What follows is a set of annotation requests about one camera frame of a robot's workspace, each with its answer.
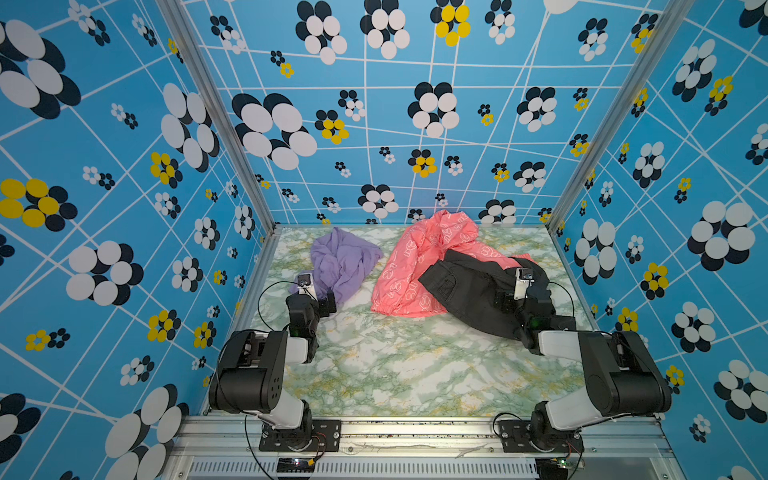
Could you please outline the purple cloth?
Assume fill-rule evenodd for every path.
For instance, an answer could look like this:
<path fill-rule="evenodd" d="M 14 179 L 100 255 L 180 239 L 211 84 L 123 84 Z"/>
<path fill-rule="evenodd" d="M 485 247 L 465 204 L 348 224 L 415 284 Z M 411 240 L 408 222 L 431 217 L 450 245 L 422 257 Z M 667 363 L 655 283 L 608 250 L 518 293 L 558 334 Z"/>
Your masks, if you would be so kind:
<path fill-rule="evenodd" d="M 314 240 L 310 248 L 312 269 L 300 272 L 296 281 L 311 275 L 316 298 L 325 300 L 333 294 L 336 305 L 341 305 L 358 292 L 382 257 L 377 245 L 334 227 Z"/>

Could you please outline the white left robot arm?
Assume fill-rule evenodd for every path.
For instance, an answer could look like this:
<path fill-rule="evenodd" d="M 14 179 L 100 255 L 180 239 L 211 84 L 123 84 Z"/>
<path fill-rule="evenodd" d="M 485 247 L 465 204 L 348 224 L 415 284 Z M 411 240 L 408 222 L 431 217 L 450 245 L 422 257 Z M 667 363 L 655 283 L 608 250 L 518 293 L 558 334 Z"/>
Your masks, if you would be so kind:
<path fill-rule="evenodd" d="M 332 292 L 316 299 L 301 289 L 286 298 L 286 305 L 286 330 L 233 332 L 217 361 L 209 406 L 256 416 L 279 433 L 309 436 L 311 409 L 306 401 L 283 391 L 285 367 L 314 359 L 319 320 L 337 311 L 336 299 Z"/>

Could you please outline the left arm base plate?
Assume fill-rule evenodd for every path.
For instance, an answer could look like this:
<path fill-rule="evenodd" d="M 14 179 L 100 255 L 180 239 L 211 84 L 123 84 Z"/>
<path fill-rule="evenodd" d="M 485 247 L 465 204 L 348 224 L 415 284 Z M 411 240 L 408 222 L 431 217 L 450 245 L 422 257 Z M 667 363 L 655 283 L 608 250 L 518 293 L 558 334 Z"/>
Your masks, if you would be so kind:
<path fill-rule="evenodd" d="M 262 426 L 258 450 L 261 452 L 327 453 L 338 452 L 342 422 L 337 419 L 315 419 L 311 426 L 297 429 L 275 429 Z"/>

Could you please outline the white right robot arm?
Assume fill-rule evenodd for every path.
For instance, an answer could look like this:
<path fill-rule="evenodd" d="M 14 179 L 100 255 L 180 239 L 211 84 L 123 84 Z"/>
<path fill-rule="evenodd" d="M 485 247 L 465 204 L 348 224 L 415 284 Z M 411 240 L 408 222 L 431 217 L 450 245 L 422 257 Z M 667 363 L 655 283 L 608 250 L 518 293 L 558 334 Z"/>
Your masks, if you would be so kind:
<path fill-rule="evenodd" d="M 575 319 L 556 315 L 549 302 L 511 291 L 496 293 L 493 305 L 518 322 L 516 338 L 530 353 L 582 366 L 583 388 L 531 413 L 529 435 L 538 448 L 551 449 L 585 427 L 671 408 L 671 389 L 637 333 L 576 330 Z"/>

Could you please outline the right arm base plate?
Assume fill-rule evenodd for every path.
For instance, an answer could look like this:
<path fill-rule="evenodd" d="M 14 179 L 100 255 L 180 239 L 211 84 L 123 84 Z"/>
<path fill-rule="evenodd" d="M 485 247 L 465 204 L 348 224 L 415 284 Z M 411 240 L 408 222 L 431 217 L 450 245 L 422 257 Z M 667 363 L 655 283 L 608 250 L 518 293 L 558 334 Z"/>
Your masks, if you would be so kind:
<path fill-rule="evenodd" d="M 580 433 L 559 431 L 549 427 L 539 431 L 527 420 L 496 420 L 492 431 L 500 439 L 504 453 L 566 456 L 578 454 L 584 450 L 583 436 Z"/>

